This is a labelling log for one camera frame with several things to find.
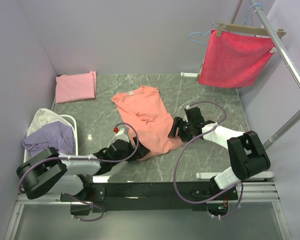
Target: pink towel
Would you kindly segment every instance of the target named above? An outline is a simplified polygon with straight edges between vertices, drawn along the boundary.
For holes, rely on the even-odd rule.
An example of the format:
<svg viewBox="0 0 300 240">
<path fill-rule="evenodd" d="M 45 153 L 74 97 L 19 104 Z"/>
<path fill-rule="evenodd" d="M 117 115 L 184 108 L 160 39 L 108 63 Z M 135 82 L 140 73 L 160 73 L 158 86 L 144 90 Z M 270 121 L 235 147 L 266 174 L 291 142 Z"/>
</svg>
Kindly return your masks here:
<svg viewBox="0 0 300 240">
<path fill-rule="evenodd" d="M 95 71 L 56 78 L 55 103 L 67 103 L 96 97 L 97 74 Z"/>
<path fill-rule="evenodd" d="M 158 88 L 141 86 L 134 91 L 117 93 L 111 100 L 122 120 L 135 128 L 140 142 L 150 150 L 141 160 L 166 154 L 183 144 L 179 138 L 168 138 L 174 120 L 167 112 Z M 131 139 L 136 136 L 131 129 L 128 135 Z"/>
<path fill-rule="evenodd" d="M 221 88 L 252 85 L 273 53 L 270 38 L 212 30 L 199 83 Z"/>
</svg>

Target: metal rod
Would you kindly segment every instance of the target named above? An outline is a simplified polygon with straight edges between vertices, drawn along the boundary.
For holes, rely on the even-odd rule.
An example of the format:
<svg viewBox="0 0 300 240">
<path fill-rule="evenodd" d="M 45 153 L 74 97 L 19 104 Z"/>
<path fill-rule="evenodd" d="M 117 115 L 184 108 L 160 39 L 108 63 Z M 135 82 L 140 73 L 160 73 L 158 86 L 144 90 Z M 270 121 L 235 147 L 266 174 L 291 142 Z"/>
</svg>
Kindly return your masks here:
<svg viewBox="0 0 300 240">
<path fill-rule="evenodd" d="M 268 182 L 243 182 L 243 203 L 260 203 L 260 202 L 280 202 L 279 196 L 273 181 Z M 237 200 L 229 200 L 230 203 L 237 202 Z M 223 200 L 212 200 L 208 203 L 223 203 Z M 19 194 L 16 200 L 18 205 L 82 205 L 82 203 L 73 201 L 60 201 L 60 194 L 47 193 L 37 199 L 28 199 L 25 194 Z"/>
<path fill-rule="evenodd" d="M 236 20 L 236 17 L 238 15 L 239 9 L 240 9 L 240 7 L 242 5 L 242 2 L 243 2 L 243 0 L 238 0 L 238 3 L 236 4 L 235 10 L 234 10 L 234 13 L 233 13 L 233 15 L 231 17 L 230 23 L 232 23 L 232 24 L 235 23 L 235 20 Z"/>
<path fill-rule="evenodd" d="M 20 204 L 20 205 L 15 204 L 8 229 L 5 233 L 4 240 L 14 240 L 15 239 L 17 230 L 18 230 L 18 226 L 20 223 L 20 219 L 21 219 L 21 214 L 24 210 L 24 206 L 25 205 L 23 205 L 23 204 Z"/>
<path fill-rule="evenodd" d="M 278 131 L 275 132 L 264 144 L 264 149 L 268 149 L 279 138 L 281 138 L 289 129 L 291 129 L 297 122 L 300 121 L 300 110 L 296 112 Z"/>
<path fill-rule="evenodd" d="M 250 0 L 251 5 L 257 4 L 256 0 Z M 281 42 L 280 38 L 278 37 L 276 31 L 272 28 L 271 24 L 269 23 L 267 16 L 263 12 L 262 8 L 260 6 L 254 6 L 254 9 L 256 10 L 256 14 L 258 15 L 261 23 L 263 24 L 264 28 L 268 32 L 270 38 L 272 39 L 274 45 L 276 46 L 277 51 L 280 53 L 285 65 L 288 67 L 290 73 L 292 74 L 294 80 L 298 84 L 300 88 L 300 72 L 296 68 L 294 62 L 292 61 L 287 49 Z"/>
</svg>

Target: wooden hanger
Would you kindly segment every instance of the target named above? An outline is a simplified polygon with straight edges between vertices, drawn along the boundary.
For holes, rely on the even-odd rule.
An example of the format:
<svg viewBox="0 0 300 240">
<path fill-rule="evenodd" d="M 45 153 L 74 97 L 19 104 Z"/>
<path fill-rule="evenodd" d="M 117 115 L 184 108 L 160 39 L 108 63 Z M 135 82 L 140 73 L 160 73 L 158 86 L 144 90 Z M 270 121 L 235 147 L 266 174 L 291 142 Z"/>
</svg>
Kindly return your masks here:
<svg viewBox="0 0 300 240">
<path fill-rule="evenodd" d="M 214 22 L 212 24 L 212 27 L 217 28 L 216 37 L 220 37 L 223 31 L 269 37 L 267 30 L 263 27 L 245 26 L 245 25 L 238 25 L 238 24 L 231 24 L 231 23 L 224 23 L 224 22 L 219 22 L 219 23 Z M 278 29 L 276 34 L 281 39 L 284 35 L 286 35 L 286 32 L 283 29 Z"/>
</svg>

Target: pink folded cloth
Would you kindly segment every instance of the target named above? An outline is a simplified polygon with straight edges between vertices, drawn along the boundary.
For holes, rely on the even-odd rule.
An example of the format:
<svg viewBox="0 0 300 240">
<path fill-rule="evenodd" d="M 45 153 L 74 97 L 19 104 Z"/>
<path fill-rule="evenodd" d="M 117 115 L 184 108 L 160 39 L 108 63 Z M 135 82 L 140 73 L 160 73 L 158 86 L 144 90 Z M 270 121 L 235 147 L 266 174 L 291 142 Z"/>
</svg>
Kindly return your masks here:
<svg viewBox="0 0 300 240">
<path fill-rule="evenodd" d="M 96 97 L 97 74 L 95 71 L 56 78 L 55 103 L 67 103 Z"/>
</svg>

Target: clothes rack pole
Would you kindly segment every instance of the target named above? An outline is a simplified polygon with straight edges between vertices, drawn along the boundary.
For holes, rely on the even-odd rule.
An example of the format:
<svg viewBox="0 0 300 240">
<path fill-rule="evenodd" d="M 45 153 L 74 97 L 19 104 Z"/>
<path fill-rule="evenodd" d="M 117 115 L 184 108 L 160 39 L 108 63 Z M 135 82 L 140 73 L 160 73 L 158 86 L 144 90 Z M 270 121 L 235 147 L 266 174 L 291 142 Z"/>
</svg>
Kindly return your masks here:
<svg viewBox="0 0 300 240">
<path fill-rule="evenodd" d="M 233 15 L 232 15 L 231 20 L 230 20 L 231 24 L 235 23 L 235 20 L 236 20 L 236 17 L 238 15 L 239 9 L 242 5 L 242 2 L 243 2 L 243 0 L 238 0 L 238 3 L 236 4 L 235 10 L 234 10 Z"/>
<path fill-rule="evenodd" d="M 249 0 L 251 5 L 257 4 L 256 0 Z M 296 68 L 294 62 L 292 61 L 287 49 L 279 39 L 277 33 L 272 28 L 271 24 L 268 21 L 267 16 L 263 12 L 260 6 L 254 6 L 257 16 L 259 17 L 261 23 L 263 24 L 264 28 L 268 32 L 270 38 L 272 39 L 277 51 L 281 55 L 285 65 L 289 69 L 290 73 L 292 74 L 295 82 L 300 88 L 300 72 Z M 264 144 L 264 148 L 268 149 L 272 146 L 275 141 L 277 141 L 280 137 L 282 137 L 289 129 L 291 129 L 296 123 L 300 121 L 300 110 L 297 111 L 275 134 L 273 134 Z"/>
<path fill-rule="evenodd" d="M 257 4 L 256 0 L 250 0 L 251 5 Z M 270 38 L 272 39 L 277 51 L 280 53 L 285 65 L 288 67 L 289 71 L 291 72 L 294 80 L 298 84 L 300 88 L 300 72 L 296 68 L 294 62 L 291 60 L 291 57 L 281 42 L 280 38 L 278 37 L 276 31 L 274 31 L 273 27 L 269 23 L 267 16 L 265 15 L 264 11 L 262 10 L 262 7 L 260 6 L 254 6 L 254 9 L 256 10 L 256 14 L 259 17 L 261 23 L 263 24 L 264 28 L 268 32 Z"/>
</svg>

